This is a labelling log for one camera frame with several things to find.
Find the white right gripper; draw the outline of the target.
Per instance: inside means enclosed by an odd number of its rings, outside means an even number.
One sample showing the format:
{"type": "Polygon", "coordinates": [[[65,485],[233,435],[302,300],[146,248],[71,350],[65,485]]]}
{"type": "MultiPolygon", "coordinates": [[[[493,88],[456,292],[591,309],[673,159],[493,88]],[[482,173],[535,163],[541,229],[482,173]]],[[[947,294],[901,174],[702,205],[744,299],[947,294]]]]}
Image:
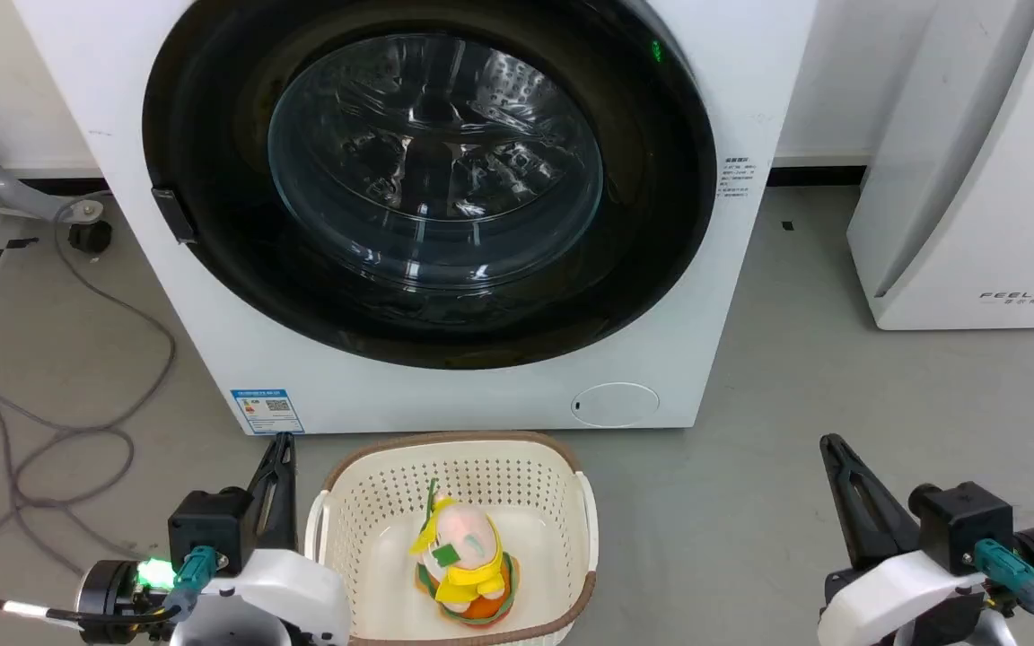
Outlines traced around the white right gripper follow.
{"type": "Polygon", "coordinates": [[[820,453],[851,568],[882,562],[829,602],[818,622],[820,645],[872,645],[956,589],[982,583],[981,572],[953,575],[926,553],[914,552],[918,524],[844,437],[822,436],[820,453]]]}

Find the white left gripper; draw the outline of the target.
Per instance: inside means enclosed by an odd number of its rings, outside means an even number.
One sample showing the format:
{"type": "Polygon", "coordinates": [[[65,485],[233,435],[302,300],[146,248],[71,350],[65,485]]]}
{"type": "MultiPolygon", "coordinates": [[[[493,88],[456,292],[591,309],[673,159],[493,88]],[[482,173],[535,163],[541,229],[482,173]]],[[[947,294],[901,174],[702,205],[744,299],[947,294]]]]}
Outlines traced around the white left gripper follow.
{"type": "Polygon", "coordinates": [[[256,547],[266,549],[255,549],[238,575],[209,581],[193,612],[177,622],[170,642],[348,645],[352,617],[341,576],[295,552],[298,457],[291,433],[271,438],[250,493],[256,547]]]}

